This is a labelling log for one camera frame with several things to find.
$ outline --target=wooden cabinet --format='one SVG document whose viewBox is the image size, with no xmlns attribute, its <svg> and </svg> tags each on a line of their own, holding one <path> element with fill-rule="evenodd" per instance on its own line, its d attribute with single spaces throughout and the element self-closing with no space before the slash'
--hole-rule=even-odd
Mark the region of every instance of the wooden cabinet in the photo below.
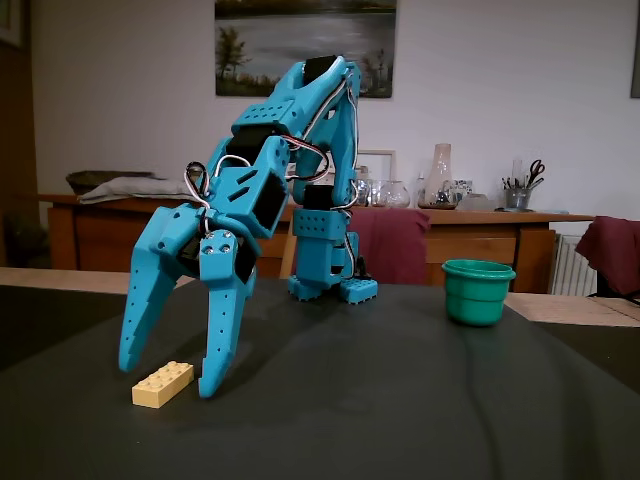
<svg viewBox="0 0 640 480">
<path fill-rule="evenodd" d="M 70 195 L 41 195 L 49 209 L 53 268 L 66 270 L 129 270 L 131 250 L 159 206 L 183 202 L 126 199 L 80 205 Z M 287 241 L 292 207 L 285 209 L 276 233 L 259 240 L 261 276 L 278 277 Z M 544 213 L 457 212 L 428 210 L 427 285 L 442 285 L 442 264 L 451 258 L 490 260 L 513 265 L 516 292 L 547 293 L 553 264 L 555 232 L 549 222 L 591 221 L 585 215 Z"/>
</svg>

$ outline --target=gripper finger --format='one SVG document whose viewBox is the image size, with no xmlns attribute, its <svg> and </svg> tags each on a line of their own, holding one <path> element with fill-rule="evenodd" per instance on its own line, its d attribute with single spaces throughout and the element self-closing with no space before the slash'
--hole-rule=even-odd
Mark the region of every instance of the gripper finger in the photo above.
<svg viewBox="0 0 640 480">
<path fill-rule="evenodd" d="M 217 230 L 200 242 L 200 279 L 209 287 L 207 353 L 198 381 L 200 396 L 214 394 L 235 355 L 244 304 L 253 291 L 255 271 L 247 282 L 238 278 L 235 262 L 238 240 Z"/>
<path fill-rule="evenodd" d="M 131 257 L 131 277 L 118 359 L 120 369 L 125 372 L 138 363 L 149 332 L 180 278 L 178 271 L 164 265 L 161 255 L 149 248 L 153 241 L 157 242 L 165 217 L 170 213 L 170 210 L 158 209 L 142 232 Z"/>
</svg>

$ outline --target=blue robotic arm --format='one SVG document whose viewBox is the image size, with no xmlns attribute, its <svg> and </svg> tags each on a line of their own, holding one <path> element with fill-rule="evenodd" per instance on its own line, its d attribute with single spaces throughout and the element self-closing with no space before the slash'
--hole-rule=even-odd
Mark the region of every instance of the blue robotic arm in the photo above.
<svg viewBox="0 0 640 480">
<path fill-rule="evenodd" d="M 137 364 L 167 297 L 182 275 L 209 288 L 207 353 L 199 392 L 213 395 L 235 355 L 244 304 L 255 284 L 257 238 L 271 238 L 294 182 L 303 208 L 293 217 L 298 267 L 290 292 L 301 300 L 340 284 L 351 302 L 372 298 L 377 283 L 356 277 L 358 239 L 346 232 L 355 202 L 360 71 L 342 57 L 294 65 L 262 104 L 231 127 L 208 165 L 187 167 L 185 181 L 201 207 L 159 208 L 136 243 L 120 338 L 119 364 Z M 314 185 L 336 167 L 333 186 Z M 323 169 L 318 167 L 324 162 Z M 295 175 L 287 177 L 289 163 Z M 200 174 L 196 185 L 191 174 Z"/>
</svg>

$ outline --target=green bucket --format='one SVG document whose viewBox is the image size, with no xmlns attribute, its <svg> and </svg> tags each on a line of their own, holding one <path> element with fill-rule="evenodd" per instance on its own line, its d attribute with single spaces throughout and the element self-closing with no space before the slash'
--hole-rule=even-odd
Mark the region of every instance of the green bucket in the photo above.
<svg viewBox="0 0 640 480">
<path fill-rule="evenodd" d="M 509 282 L 516 272 L 508 265 L 480 260 L 449 260 L 446 273 L 447 313 L 460 323 L 483 327 L 502 317 Z"/>
</svg>

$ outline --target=radiator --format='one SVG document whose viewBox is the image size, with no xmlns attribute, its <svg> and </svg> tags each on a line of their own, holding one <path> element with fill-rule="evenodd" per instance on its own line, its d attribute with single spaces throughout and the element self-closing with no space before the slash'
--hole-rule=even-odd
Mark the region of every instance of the radiator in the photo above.
<svg viewBox="0 0 640 480">
<path fill-rule="evenodd" d="M 556 239 L 556 262 L 553 273 L 552 295 L 586 297 L 597 289 L 596 271 L 587 260 L 576 253 L 579 236 L 558 235 Z"/>
</svg>

